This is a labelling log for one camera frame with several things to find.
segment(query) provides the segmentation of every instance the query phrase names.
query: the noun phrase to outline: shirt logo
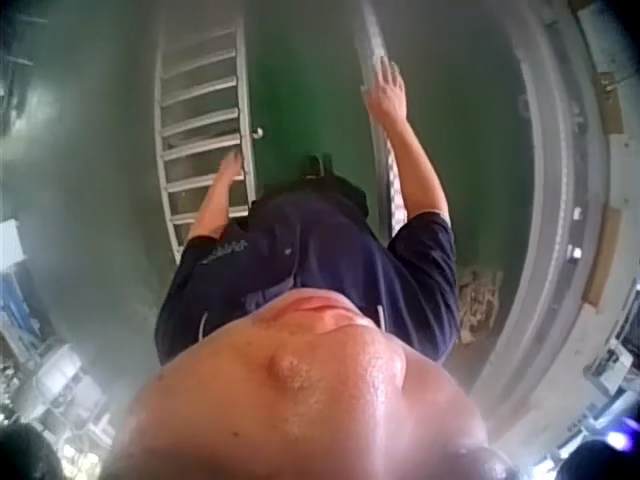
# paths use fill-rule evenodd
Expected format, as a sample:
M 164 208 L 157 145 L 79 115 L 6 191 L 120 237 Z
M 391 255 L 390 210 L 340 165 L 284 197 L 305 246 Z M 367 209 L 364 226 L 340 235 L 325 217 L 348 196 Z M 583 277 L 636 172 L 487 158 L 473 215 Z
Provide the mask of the shirt logo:
M 227 243 L 225 245 L 220 245 L 218 248 L 216 248 L 211 255 L 209 255 L 207 258 L 205 258 L 202 262 L 200 262 L 202 265 L 206 265 L 208 263 L 211 263 L 212 261 L 220 258 L 220 257 L 224 257 L 226 255 L 230 255 L 232 253 L 239 253 L 241 251 L 243 251 L 245 248 L 247 248 L 249 246 L 249 244 L 246 242 L 246 240 L 240 240 L 239 242 L 231 242 L 231 243 Z

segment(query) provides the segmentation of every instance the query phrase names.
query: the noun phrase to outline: metal ladder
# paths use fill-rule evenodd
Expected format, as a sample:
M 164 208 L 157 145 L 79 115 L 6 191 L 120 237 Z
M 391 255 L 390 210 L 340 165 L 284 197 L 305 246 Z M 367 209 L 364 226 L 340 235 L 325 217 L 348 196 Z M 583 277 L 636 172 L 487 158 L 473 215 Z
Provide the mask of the metal ladder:
M 178 8 L 182 18 L 163 15 L 155 87 L 158 176 L 176 262 L 217 166 L 203 170 L 229 148 L 244 157 L 229 216 L 247 216 L 256 198 L 243 17 L 215 1 Z M 185 19 L 189 12 L 193 17 Z M 221 20 L 223 14 L 231 18 Z M 198 22 L 204 24 L 194 28 Z

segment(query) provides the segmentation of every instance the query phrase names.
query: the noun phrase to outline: concrete floor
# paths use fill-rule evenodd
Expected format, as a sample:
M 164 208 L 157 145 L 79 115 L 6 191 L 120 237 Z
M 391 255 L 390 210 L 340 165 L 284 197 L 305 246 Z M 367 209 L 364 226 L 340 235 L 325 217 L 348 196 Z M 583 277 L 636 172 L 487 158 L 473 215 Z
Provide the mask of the concrete floor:
M 20 222 L 54 325 L 122 405 L 158 368 L 152 332 L 174 269 L 155 161 L 155 11 L 151 2 L 129 0 L 51 4 L 26 114 L 3 141 L 3 199 Z M 429 4 L 429 12 L 438 10 Z M 379 8 L 409 86 L 412 120 L 451 196 L 461 265 L 501 269 L 515 290 L 529 222 L 530 140 L 508 44 L 473 12 Z M 295 32 L 263 24 L 258 31 L 268 42 L 249 34 L 254 126 L 266 132 L 256 145 L 259 183 L 277 179 L 278 159 L 327 151 L 372 199 L 352 40 L 343 29 L 323 50 L 322 23 L 313 28 L 316 17 L 306 18 L 308 28 Z M 457 40 L 443 50 L 450 38 Z M 278 78 L 282 71 L 291 75 Z M 481 357 L 471 358 L 481 365 Z

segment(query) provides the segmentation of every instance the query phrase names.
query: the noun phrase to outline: light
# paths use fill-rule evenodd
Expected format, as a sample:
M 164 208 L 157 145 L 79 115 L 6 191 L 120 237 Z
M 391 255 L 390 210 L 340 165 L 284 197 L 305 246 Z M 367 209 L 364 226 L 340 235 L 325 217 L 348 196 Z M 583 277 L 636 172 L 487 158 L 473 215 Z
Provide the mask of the light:
M 553 460 L 551 460 L 550 458 L 543 460 L 538 465 L 533 467 L 531 471 L 531 473 L 533 474 L 533 478 L 538 480 L 545 473 L 549 473 L 549 470 L 551 470 L 553 467 L 555 467 L 555 463 L 553 463 Z
M 537 477 L 533 477 L 533 480 L 555 480 L 557 472 L 546 472 Z
M 71 445 L 65 445 L 64 447 L 62 447 L 62 454 L 65 457 L 74 457 L 76 455 L 76 449 L 73 448 Z
M 75 465 L 70 464 L 64 458 L 60 463 L 62 463 L 62 471 L 67 478 L 73 478 L 78 474 L 78 468 Z
M 87 463 L 89 463 L 90 465 L 95 465 L 97 463 L 100 462 L 100 459 L 98 458 L 98 456 L 95 453 L 88 453 L 87 454 Z
M 573 453 L 573 451 L 580 446 L 582 440 L 587 436 L 584 431 L 580 431 L 577 435 L 568 440 L 564 445 L 558 448 L 558 453 L 560 454 L 560 458 L 562 460 L 566 460 L 569 458 L 569 455 Z
M 609 432 L 607 443 L 621 452 L 629 452 L 633 448 L 631 437 L 622 432 Z
M 0 270 L 24 260 L 18 235 L 18 222 L 14 219 L 0 223 Z
M 573 245 L 567 245 L 567 259 L 575 262 L 582 258 L 582 248 Z
M 636 432 L 640 432 L 640 423 L 636 422 L 633 418 L 624 417 L 622 421 Z

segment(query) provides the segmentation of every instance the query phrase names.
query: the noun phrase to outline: man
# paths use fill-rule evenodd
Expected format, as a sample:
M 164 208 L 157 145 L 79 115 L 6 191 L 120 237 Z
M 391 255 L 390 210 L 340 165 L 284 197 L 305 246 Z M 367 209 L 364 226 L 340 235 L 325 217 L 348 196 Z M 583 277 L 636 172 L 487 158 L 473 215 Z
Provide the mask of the man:
M 329 177 L 259 201 L 240 229 L 227 157 L 160 313 L 166 365 L 106 478 L 511 478 L 440 366 L 458 331 L 449 210 L 395 64 L 365 97 L 407 225 L 385 249 L 358 190 Z

